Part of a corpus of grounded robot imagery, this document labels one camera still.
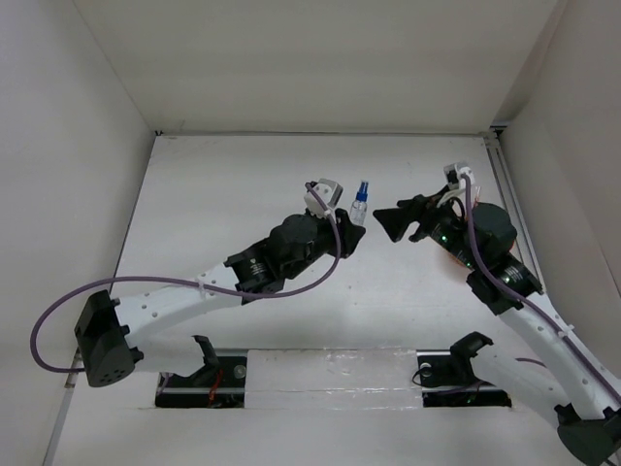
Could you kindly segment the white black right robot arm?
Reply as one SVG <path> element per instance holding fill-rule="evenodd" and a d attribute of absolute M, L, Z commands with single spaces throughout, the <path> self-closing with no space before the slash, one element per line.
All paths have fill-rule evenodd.
<path fill-rule="evenodd" d="M 569 451 L 585 465 L 608 465 L 620 450 L 620 381 L 580 342 L 571 327 L 545 302 L 542 285 L 512 253 L 517 236 L 508 213 L 443 190 L 417 195 L 374 218 L 390 240 L 431 239 L 469 270 L 473 295 L 535 353 L 550 375 L 501 353 L 480 332 L 455 342 L 447 355 L 420 360 L 413 378 L 445 396 L 489 383 L 517 398 L 546 420 Z"/>

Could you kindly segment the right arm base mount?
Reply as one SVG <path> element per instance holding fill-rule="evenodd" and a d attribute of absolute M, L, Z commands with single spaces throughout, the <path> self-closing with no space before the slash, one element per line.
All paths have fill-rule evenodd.
<path fill-rule="evenodd" d="M 511 408 L 509 395 L 474 374 L 471 360 L 493 341 L 472 332 L 449 349 L 416 352 L 411 383 L 421 389 L 424 408 Z"/>

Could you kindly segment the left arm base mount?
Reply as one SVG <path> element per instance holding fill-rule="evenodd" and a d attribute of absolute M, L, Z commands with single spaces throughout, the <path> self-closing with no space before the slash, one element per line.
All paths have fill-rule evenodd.
<path fill-rule="evenodd" d="M 245 406 L 247 349 L 215 349 L 208 337 L 193 337 L 203 365 L 187 377 L 161 373 L 154 405 L 161 409 L 242 409 Z"/>

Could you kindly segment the clear spray bottle blue cap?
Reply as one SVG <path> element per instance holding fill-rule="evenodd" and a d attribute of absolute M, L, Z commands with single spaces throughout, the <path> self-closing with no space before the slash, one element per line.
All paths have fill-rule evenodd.
<path fill-rule="evenodd" d="M 369 182 L 361 181 L 349 210 L 349 219 L 354 225 L 363 226 L 368 211 Z"/>

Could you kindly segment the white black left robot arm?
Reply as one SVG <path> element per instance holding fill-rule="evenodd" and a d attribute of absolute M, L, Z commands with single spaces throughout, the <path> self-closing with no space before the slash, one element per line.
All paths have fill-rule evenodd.
<path fill-rule="evenodd" d="M 343 209 L 330 221 L 310 213 L 288 216 L 268 237 L 229 256 L 223 264 L 192 281 L 143 294 L 112 298 L 91 294 L 75 326 L 86 379 L 104 387 L 128 377 L 147 355 L 151 338 L 208 312 L 236 308 L 281 295 L 319 258 L 351 256 L 366 233 Z"/>

